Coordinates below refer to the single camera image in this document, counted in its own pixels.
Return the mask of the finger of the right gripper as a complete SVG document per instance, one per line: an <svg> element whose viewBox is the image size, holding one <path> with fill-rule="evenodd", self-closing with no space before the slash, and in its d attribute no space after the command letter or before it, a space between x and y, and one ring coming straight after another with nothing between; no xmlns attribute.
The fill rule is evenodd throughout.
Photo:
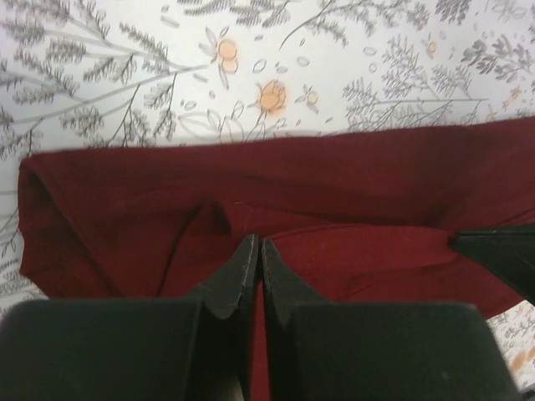
<svg viewBox="0 0 535 401"><path fill-rule="evenodd" d="M534 225L458 231L449 247L534 303Z"/></svg>

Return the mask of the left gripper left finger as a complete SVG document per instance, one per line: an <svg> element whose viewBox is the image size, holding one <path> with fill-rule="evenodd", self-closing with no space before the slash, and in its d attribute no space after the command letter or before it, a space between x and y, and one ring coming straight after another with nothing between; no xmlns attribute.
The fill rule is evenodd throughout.
<svg viewBox="0 0 535 401"><path fill-rule="evenodd" d="M42 300L1 322L4 400L249 400L259 241L180 298Z"/></svg>

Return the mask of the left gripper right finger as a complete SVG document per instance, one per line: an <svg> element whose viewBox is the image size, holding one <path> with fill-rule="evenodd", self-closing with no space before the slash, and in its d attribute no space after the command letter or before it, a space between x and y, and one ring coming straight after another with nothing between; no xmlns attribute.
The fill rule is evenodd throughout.
<svg viewBox="0 0 535 401"><path fill-rule="evenodd" d="M458 302L337 303L262 244L274 400L519 400L490 328Z"/></svg>

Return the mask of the dark red t shirt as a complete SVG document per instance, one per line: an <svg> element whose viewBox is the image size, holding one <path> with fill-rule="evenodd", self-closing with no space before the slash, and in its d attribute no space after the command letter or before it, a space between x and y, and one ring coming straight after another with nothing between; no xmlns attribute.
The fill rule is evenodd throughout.
<svg viewBox="0 0 535 401"><path fill-rule="evenodd" d="M64 150L22 161L22 274L44 300L180 298L259 241L251 398L271 397L262 244L337 303L525 300L449 247L534 225L534 121L231 145Z"/></svg>

